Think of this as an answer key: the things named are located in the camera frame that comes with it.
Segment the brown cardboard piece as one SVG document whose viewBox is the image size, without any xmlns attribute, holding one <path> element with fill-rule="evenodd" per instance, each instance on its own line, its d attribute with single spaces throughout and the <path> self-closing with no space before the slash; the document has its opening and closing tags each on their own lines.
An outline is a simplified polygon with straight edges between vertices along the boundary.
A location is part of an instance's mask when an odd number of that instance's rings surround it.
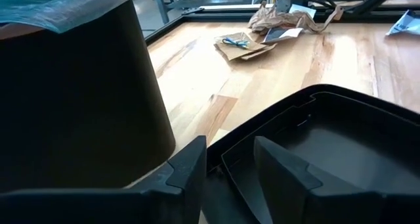
<svg viewBox="0 0 420 224">
<path fill-rule="evenodd" d="M 233 39 L 245 39 L 249 42 L 247 49 L 241 49 L 232 45 L 226 45 L 222 42 L 225 37 L 231 37 Z M 235 59 L 249 60 L 250 58 L 261 55 L 265 52 L 271 51 L 276 47 L 276 43 L 272 45 L 265 45 L 253 41 L 246 33 L 234 33 L 228 35 L 222 35 L 215 38 L 215 48 L 225 57 L 226 60 L 232 61 Z"/>
</svg>

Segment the white printed paper packet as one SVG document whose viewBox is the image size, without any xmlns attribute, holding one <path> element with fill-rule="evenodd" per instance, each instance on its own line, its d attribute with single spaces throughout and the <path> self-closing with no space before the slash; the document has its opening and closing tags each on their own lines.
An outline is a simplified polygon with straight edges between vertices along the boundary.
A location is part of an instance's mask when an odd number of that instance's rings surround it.
<svg viewBox="0 0 420 224">
<path fill-rule="evenodd" d="M 420 14 L 407 10 L 386 33 L 386 36 L 400 33 L 420 35 Z"/>
</svg>

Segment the blue twist tie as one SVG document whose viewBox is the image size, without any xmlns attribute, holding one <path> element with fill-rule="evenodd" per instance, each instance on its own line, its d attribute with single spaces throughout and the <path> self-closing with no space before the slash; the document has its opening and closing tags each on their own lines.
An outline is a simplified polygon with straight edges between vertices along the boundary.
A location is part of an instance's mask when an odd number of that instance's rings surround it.
<svg viewBox="0 0 420 224">
<path fill-rule="evenodd" d="M 225 37 L 222 39 L 222 42 L 226 45 L 232 45 L 241 49 L 247 49 L 249 47 L 249 42 L 245 39 L 233 39 L 231 37 Z"/>
</svg>

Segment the black plastic trash can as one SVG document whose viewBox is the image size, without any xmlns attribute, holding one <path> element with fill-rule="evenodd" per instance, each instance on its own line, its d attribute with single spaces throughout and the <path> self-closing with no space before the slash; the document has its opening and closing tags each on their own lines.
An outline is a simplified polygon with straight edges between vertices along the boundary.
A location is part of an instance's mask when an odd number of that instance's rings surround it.
<svg viewBox="0 0 420 224">
<path fill-rule="evenodd" d="M 0 40 L 0 193 L 125 187 L 174 149 L 132 1 Z"/>
</svg>

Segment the black aluminium table frame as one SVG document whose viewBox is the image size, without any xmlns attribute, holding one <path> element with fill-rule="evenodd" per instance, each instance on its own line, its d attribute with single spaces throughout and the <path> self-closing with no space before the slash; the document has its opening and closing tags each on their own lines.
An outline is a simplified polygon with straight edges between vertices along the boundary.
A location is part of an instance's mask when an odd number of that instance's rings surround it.
<svg viewBox="0 0 420 224">
<path fill-rule="evenodd" d="M 188 14 L 182 14 L 164 25 L 145 37 L 145 42 L 147 45 L 151 45 L 185 22 L 248 22 L 257 10 L 257 7 L 245 8 L 243 6 L 238 8 L 223 6 L 220 9 L 213 6 L 202 7 Z M 340 21 L 344 23 L 393 23 L 407 10 L 412 10 L 420 15 L 420 0 L 411 0 L 407 5 L 383 5 L 369 14 L 355 15 L 346 12 L 342 15 Z"/>
</svg>

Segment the brown paper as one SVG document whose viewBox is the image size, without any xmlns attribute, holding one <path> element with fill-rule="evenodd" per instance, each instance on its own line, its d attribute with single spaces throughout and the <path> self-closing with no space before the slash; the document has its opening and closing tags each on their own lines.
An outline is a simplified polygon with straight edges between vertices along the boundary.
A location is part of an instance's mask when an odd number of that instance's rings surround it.
<svg viewBox="0 0 420 224">
<path fill-rule="evenodd" d="M 263 2 L 258 11 L 250 18 L 248 28 L 254 33 L 266 33 L 271 28 L 292 27 L 302 28 L 314 34 L 323 32 L 333 20 L 340 20 L 343 15 L 343 8 L 335 7 L 335 10 L 328 16 L 323 24 L 315 23 L 305 12 L 278 12 L 275 7 L 266 7 Z"/>
</svg>

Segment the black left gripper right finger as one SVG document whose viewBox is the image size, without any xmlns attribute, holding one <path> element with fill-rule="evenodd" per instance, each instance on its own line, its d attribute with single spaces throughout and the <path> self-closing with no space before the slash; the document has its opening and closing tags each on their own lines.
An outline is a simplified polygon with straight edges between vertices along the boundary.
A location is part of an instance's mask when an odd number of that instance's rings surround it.
<svg viewBox="0 0 420 224">
<path fill-rule="evenodd" d="M 266 137 L 255 165 L 273 224 L 420 224 L 420 193 L 362 189 Z"/>
</svg>

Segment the small white paper card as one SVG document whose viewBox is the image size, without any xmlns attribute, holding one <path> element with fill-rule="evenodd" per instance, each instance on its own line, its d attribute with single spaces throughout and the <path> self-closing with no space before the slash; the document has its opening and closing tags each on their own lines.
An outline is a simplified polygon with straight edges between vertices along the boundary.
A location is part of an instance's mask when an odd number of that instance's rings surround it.
<svg viewBox="0 0 420 224">
<path fill-rule="evenodd" d="M 304 7 L 304 6 L 296 5 L 296 4 L 292 4 L 292 6 L 289 9 L 289 13 L 293 13 L 293 12 L 305 12 L 311 18 L 314 18 L 315 14 L 316 14 L 316 10 L 315 9 L 311 9 L 309 7 Z"/>
</svg>

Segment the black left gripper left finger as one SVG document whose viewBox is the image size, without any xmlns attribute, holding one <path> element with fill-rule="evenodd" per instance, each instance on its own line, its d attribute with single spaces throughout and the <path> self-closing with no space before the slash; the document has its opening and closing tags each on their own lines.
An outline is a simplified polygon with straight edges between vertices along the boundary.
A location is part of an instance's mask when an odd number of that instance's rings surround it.
<svg viewBox="0 0 420 224">
<path fill-rule="evenodd" d="M 198 224 L 206 156 L 200 135 L 129 188 L 6 192 L 0 224 Z"/>
</svg>

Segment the black red printed paper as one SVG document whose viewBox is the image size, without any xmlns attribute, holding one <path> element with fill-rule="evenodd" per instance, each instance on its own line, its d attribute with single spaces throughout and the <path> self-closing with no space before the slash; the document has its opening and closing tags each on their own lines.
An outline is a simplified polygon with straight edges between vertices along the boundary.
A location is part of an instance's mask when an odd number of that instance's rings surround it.
<svg viewBox="0 0 420 224">
<path fill-rule="evenodd" d="M 267 32 L 262 44 L 268 45 L 287 39 L 293 39 L 298 37 L 302 31 L 302 28 L 271 28 Z"/>
</svg>

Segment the black shallow tray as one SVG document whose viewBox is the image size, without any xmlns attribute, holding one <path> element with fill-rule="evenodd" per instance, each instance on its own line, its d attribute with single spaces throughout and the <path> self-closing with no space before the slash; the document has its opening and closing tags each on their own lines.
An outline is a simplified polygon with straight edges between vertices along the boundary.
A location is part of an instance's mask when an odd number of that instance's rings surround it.
<svg viewBox="0 0 420 224">
<path fill-rule="evenodd" d="M 420 114 L 318 84 L 280 100 L 211 145 L 202 210 L 208 224 L 273 224 L 255 165 L 255 137 L 357 187 L 420 193 Z"/>
</svg>

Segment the blue plastic trash bag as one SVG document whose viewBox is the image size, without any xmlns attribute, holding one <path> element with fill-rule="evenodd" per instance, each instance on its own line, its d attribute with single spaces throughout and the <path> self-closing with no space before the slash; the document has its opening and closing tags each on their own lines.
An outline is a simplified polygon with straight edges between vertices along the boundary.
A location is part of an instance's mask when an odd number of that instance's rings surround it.
<svg viewBox="0 0 420 224">
<path fill-rule="evenodd" d="M 0 39 L 40 30 L 63 33 L 130 0 L 0 0 Z"/>
</svg>

